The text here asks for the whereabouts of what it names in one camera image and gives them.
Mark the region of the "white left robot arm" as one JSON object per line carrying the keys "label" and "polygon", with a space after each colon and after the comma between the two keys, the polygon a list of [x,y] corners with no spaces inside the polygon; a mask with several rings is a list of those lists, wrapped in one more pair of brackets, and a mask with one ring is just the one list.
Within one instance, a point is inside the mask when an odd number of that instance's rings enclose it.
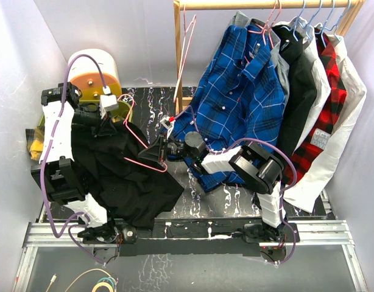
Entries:
{"label": "white left robot arm", "polygon": [[99,130],[105,123],[100,109],[89,111],[80,106],[82,93],[72,83],[61,83],[41,93],[44,140],[39,164],[30,173],[44,199],[73,212],[67,222],[78,220],[85,241],[110,243],[118,228],[99,198],[100,184],[89,169],[75,161],[72,150],[72,125]]}

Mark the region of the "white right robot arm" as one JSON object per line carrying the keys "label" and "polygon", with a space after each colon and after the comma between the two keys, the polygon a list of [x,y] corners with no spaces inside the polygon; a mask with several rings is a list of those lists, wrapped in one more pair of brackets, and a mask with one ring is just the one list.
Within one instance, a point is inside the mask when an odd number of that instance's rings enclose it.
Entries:
{"label": "white right robot arm", "polygon": [[171,134],[159,134],[156,141],[138,156],[159,163],[183,160],[194,170],[200,185],[208,190],[220,183],[242,184],[258,197],[262,224],[253,228],[250,237],[270,241],[284,240],[285,226],[278,183],[284,165],[278,159],[280,151],[267,142],[243,138],[224,150],[212,150],[196,131],[176,139]]}

